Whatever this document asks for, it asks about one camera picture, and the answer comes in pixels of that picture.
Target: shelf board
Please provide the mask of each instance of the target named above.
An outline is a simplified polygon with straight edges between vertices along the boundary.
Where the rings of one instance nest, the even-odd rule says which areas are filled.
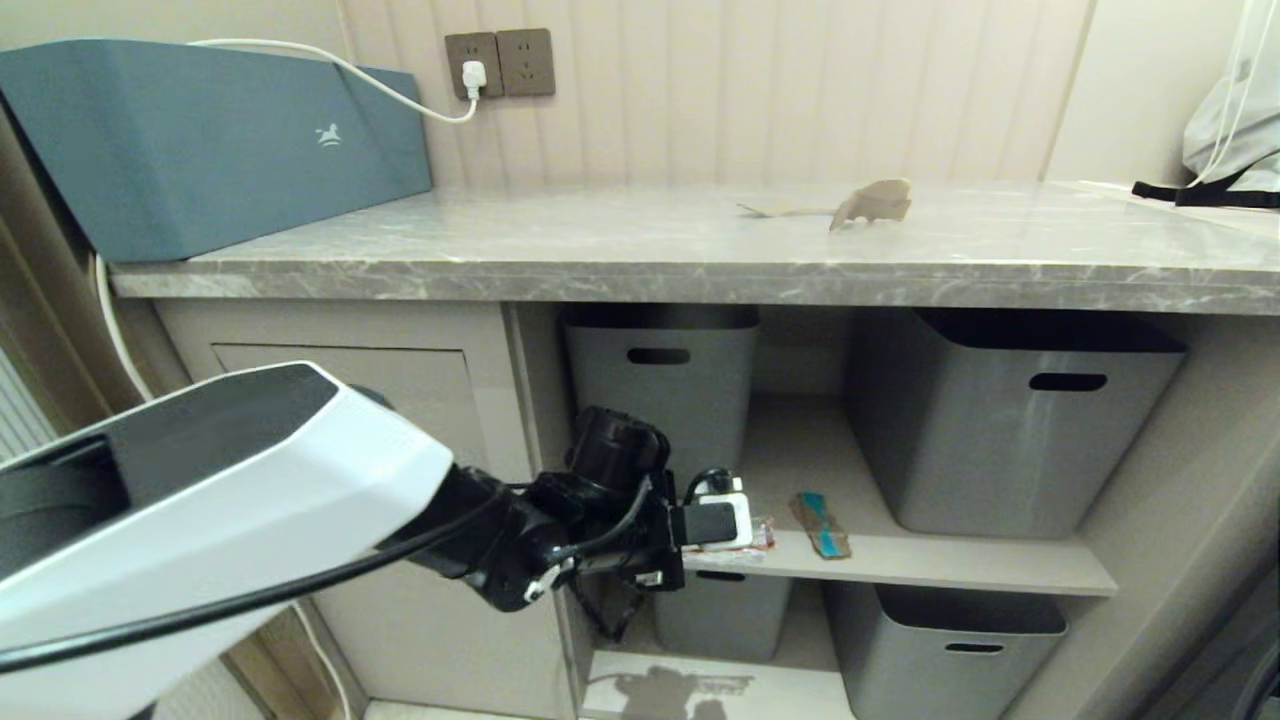
[[[791,593],[778,652],[763,665],[662,650],[652,605],[646,605],[622,644],[595,651],[580,715],[599,720],[855,720],[818,584],[804,582]]]
[[[708,561],[756,575],[877,582],[968,589],[1110,597],[1115,580],[1078,537],[1028,541],[931,536],[893,521],[854,439],[838,398],[755,396],[741,475],[753,515],[772,515],[777,546],[763,561]],[[849,533],[852,557],[823,560],[787,506],[820,492]]]

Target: white cable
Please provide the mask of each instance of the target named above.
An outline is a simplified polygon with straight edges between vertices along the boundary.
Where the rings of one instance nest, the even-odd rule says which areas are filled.
[[[1249,10],[1252,9],[1251,5],[1252,5],[1252,1],[1245,4],[1244,14],[1240,17],[1240,26],[1242,27],[1240,27],[1239,37],[1236,38],[1236,41],[1238,41],[1238,44],[1239,44],[1240,47],[1243,47],[1243,45],[1244,45],[1244,35],[1245,35],[1244,33],[1244,29],[1245,29],[1244,28],[1244,23],[1248,19]],[[1280,5],[1280,0],[1271,0],[1271,6],[1267,9],[1267,19],[1263,20],[1263,24],[1262,24],[1262,36],[1258,38],[1258,49],[1254,50],[1254,53],[1253,53],[1252,61],[1253,61],[1254,65],[1257,64],[1258,59],[1262,56],[1262,50],[1266,47],[1267,35],[1271,33],[1271,20],[1275,18],[1276,5]],[[1238,65],[1238,63],[1239,63],[1239,53],[1238,51],[1233,51],[1233,64]],[[1231,105],[1231,102],[1230,102],[1231,101],[1231,85],[1234,85],[1231,82],[1231,78],[1235,77],[1236,72],[1238,72],[1238,67],[1233,67],[1231,70],[1228,73],[1228,92],[1226,92],[1226,100],[1224,100],[1224,104],[1222,104],[1222,120],[1224,122],[1226,120],[1228,109]],[[1249,77],[1245,78],[1245,81],[1244,81],[1244,90],[1240,91],[1240,104],[1235,109],[1235,118],[1231,120],[1231,129],[1230,129],[1230,132],[1226,133],[1225,141],[1222,141],[1222,151],[1221,152],[1217,151],[1219,150],[1219,143],[1217,143],[1217,141],[1215,141],[1213,142],[1213,152],[1210,154],[1210,161],[1208,161],[1208,164],[1204,165],[1204,170],[1202,170],[1199,173],[1199,176],[1197,176],[1196,179],[1192,181],[1190,186],[1188,186],[1188,187],[1197,186],[1197,184],[1202,183],[1204,181],[1204,178],[1207,178],[1213,170],[1216,170],[1217,167],[1219,167],[1219,164],[1221,164],[1221,161],[1226,158],[1226,152],[1231,147],[1231,141],[1235,140],[1235,131],[1239,129],[1239,127],[1240,127],[1240,118],[1244,115],[1244,106],[1248,102],[1249,90],[1253,87],[1253,77],[1256,74],[1258,74],[1257,73],[1257,68],[1256,67],[1251,67],[1249,68]],[[1222,132],[1222,128],[1220,126],[1219,127],[1219,133],[1221,133],[1221,132]]]
[[[320,656],[320,662],[324,664],[324,669],[329,673],[329,679],[333,680],[333,685],[338,688],[338,697],[342,698],[342,717],[343,720],[351,720],[351,701],[347,698],[347,688],[342,684],[342,678],[338,676],[338,669],[333,666],[333,660],[329,660],[329,653],[320,647],[320,641],[316,639],[316,632],[311,628],[311,620],[307,620],[307,614],[302,611],[302,607],[297,602],[291,602],[289,607],[297,614],[298,620],[302,623],[302,630],[307,634],[307,641],[311,642],[311,647]]]
[[[106,334],[111,336],[111,346],[115,348],[115,356],[120,359],[120,365],[124,366],[124,373],[129,375],[133,389],[138,391],[142,400],[155,400],[155,393],[147,387],[147,382],[142,379],[142,373],[133,364],[133,355],[129,354],[129,348],[124,345],[124,336],[120,334],[120,323],[115,316],[115,307],[111,305],[111,286],[106,282],[106,261],[102,260],[101,255],[93,255],[93,286],[97,290],[97,304],[102,309],[102,322],[106,323]]]
[[[300,53],[311,53],[312,55],[320,55],[321,58],[329,60],[330,63],[338,65],[339,68],[347,70],[348,73],[358,77],[360,79],[383,91],[392,100],[396,100],[401,105],[412,108],[413,110],[422,113],[428,118],[431,118],[434,120],[440,120],[442,123],[461,124],[470,120],[472,117],[475,117],[476,105],[480,102],[480,87],[467,86],[467,97],[471,99],[471,108],[466,111],[466,114],[460,115],[457,118],[442,115],[435,110],[431,110],[430,108],[426,108],[424,105],[419,105],[417,102],[410,100],[408,97],[404,97],[399,92],[396,92],[394,90],[384,85],[381,81],[375,78],[374,76],[366,73],[365,70],[357,68],[356,65],[352,65],[351,63],[343,60],[342,58],[334,55],[333,53],[323,50],[320,47],[315,47],[312,45],[303,45],[301,42],[287,42],[283,40],[259,40],[256,37],[216,37],[212,40],[197,40],[196,42],[191,42],[189,45],[197,45],[200,47],[215,47],[215,46],[216,47],[278,47],[282,50],[297,50]]]

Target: marble countertop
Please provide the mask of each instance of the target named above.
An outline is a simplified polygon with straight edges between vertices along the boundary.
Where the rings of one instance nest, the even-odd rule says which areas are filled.
[[[120,296],[151,299],[1280,315],[1276,213],[1201,217],[1083,183],[918,183],[905,222],[828,234],[828,218],[750,218],[736,205],[835,208],[852,187],[440,190],[184,263],[113,265],[111,278]]]

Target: logo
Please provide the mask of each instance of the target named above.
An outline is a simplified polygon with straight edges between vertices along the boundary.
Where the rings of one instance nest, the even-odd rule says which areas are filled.
[[[317,129],[320,133],[320,147],[333,147],[335,145],[342,145],[342,138],[338,137],[338,123],[329,123],[329,129]]]

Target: wall outlet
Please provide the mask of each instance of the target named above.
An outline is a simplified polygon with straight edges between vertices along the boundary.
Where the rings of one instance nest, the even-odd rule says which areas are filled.
[[[489,81],[480,88],[480,97],[502,97],[504,94],[502,63],[498,58],[498,40],[492,32],[445,35],[444,51],[449,56],[449,77],[453,78],[454,95],[461,100],[467,99],[467,88],[462,85],[462,63],[480,60]]]
[[[504,29],[498,33],[498,55],[507,95],[556,95],[549,29]]]

